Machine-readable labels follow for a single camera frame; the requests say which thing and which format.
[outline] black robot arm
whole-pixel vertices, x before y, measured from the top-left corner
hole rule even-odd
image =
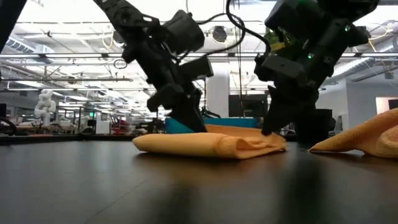
[[[203,47],[205,36],[191,14],[179,10],[160,24],[125,0],[94,0],[125,42],[122,58],[136,61],[153,84],[156,93],[147,101],[150,111],[159,106],[172,110],[173,119],[195,132],[206,132],[199,110],[201,91],[192,81],[213,76],[211,65],[202,57],[183,65],[176,55]]]
[[[366,44],[368,37],[353,22],[377,7],[379,0],[278,0],[265,24],[289,34],[289,43],[258,55],[254,73],[269,86],[272,102],[262,133],[278,131],[315,109],[318,89],[347,47]]]

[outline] wall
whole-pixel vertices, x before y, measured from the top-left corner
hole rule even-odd
[[[0,103],[6,103],[7,106],[34,109],[38,100],[38,93],[34,91],[28,91],[27,96],[20,96],[19,93],[0,93]]]
[[[325,91],[320,91],[316,107],[318,109],[333,110],[333,117],[335,119],[341,115],[343,118],[343,130],[347,130],[349,119],[345,80],[340,81],[338,85],[328,85]]]
[[[207,79],[206,96],[208,109],[222,118],[229,116],[229,65],[227,63],[212,63],[214,76]]]
[[[351,128],[377,115],[376,97],[398,97],[398,88],[385,83],[347,83]]]

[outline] teal box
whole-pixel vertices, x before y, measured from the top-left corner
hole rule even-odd
[[[215,124],[223,126],[234,126],[241,128],[255,128],[257,121],[254,118],[207,118],[204,119],[205,124]],[[167,134],[193,133],[193,131],[178,121],[167,118],[165,120]]]

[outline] microfiber towel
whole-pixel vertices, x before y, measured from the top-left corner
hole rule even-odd
[[[285,151],[282,136],[263,136],[260,129],[206,125],[207,133],[148,134],[132,142],[140,151],[181,156],[248,159]]]
[[[346,152],[353,149],[371,156],[398,158],[398,108],[320,142],[310,152]]]

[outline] black table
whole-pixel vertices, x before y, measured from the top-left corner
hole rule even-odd
[[[289,152],[246,161],[131,142],[0,147],[0,223],[397,223],[398,162]]]

